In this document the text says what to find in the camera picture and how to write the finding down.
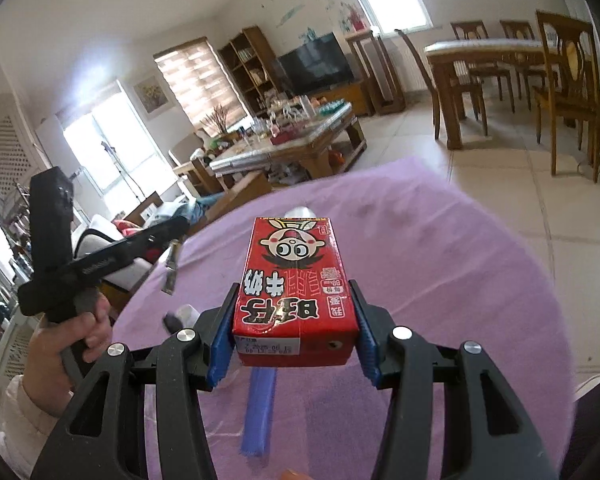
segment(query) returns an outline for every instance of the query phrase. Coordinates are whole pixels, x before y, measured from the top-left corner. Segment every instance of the blue strip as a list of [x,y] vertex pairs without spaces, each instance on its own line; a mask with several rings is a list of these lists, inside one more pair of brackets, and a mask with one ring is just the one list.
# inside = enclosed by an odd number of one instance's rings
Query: blue strip
[[269,451],[277,374],[277,368],[251,370],[249,402],[244,416],[244,433],[240,446],[243,455],[264,456]]
[[371,381],[373,386],[378,386],[378,383],[380,382],[380,356],[378,343],[371,333],[369,323],[367,322],[362,309],[360,309],[357,302],[354,301],[353,304],[356,311],[356,317],[358,318],[358,329],[360,330],[358,333],[358,340],[356,341],[358,360],[360,361],[360,366],[362,367],[365,377]]
[[234,311],[232,308],[228,308],[218,327],[216,338],[211,344],[210,365],[209,371],[206,373],[206,382],[214,388],[224,379],[231,363],[231,355],[234,353],[234,338],[231,335],[233,320]]

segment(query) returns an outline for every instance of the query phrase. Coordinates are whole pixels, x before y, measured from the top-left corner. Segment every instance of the finger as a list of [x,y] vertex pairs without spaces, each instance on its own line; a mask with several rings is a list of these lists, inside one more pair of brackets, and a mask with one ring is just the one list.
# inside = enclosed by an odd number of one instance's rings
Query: finger
[[308,476],[296,473],[295,471],[291,471],[291,469],[287,469],[282,473],[280,480],[311,480]]
[[40,332],[38,338],[48,352],[57,353],[80,341],[80,339],[84,339],[95,325],[96,319],[93,314],[85,312],[59,325],[45,328]]
[[96,348],[89,348],[82,353],[85,363],[93,363],[109,348],[109,343],[103,343]]
[[111,325],[109,319],[98,323],[96,327],[89,332],[89,335],[84,339],[89,348],[99,346],[101,343],[111,341]]
[[111,305],[109,304],[109,300],[103,294],[99,295],[98,301],[96,301],[96,305],[93,309],[96,320],[104,321],[105,319],[108,319],[110,309]]

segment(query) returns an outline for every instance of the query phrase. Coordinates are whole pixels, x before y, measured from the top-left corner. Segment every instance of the television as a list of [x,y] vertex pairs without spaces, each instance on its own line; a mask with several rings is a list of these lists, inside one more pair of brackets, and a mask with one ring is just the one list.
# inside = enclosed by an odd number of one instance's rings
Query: television
[[276,71],[283,87],[295,95],[311,94],[355,80],[333,33],[310,41],[277,61]]

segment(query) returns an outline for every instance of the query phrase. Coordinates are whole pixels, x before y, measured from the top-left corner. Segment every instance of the red milk carton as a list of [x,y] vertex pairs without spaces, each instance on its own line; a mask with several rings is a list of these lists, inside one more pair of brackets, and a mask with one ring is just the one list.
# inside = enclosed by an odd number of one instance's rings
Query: red milk carton
[[235,305],[242,362],[343,365],[358,323],[328,218],[256,218]]

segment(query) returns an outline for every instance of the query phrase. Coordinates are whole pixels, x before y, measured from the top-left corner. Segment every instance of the dining table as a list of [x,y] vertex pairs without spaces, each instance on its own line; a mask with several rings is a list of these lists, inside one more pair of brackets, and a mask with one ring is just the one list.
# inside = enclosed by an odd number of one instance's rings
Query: dining table
[[496,38],[492,40],[439,41],[424,48],[431,66],[433,79],[440,96],[440,109],[445,120],[446,147],[462,149],[461,118],[464,118],[462,97],[453,92],[453,81],[458,78],[454,64],[507,62],[507,59],[525,59],[526,64],[543,65],[544,49],[541,41]]
[[[369,303],[431,343],[482,345],[559,468],[573,421],[574,373],[552,282],[517,235],[417,158],[270,193],[217,220],[184,242],[172,296],[161,291],[166,268],[154,270],[116,321],[114,341],[131,350],[159,345],[169,336],[162,323],[168,312],[220,306],[242,280],[254,218],[298,206],[331,219],[347,278]],[[218,478],[278,480],[287,469],[317,480],[372,477],[391,395],[371,385],[355,352],[344,366],[278,369],[263,457],[240,453],[250,373],[234,354],[219,386],[198,393]],[[145,444],[149,478],[157,480],[152,388]],[[440,478],[444,447],[442,386],[432,394],[429,480]]]

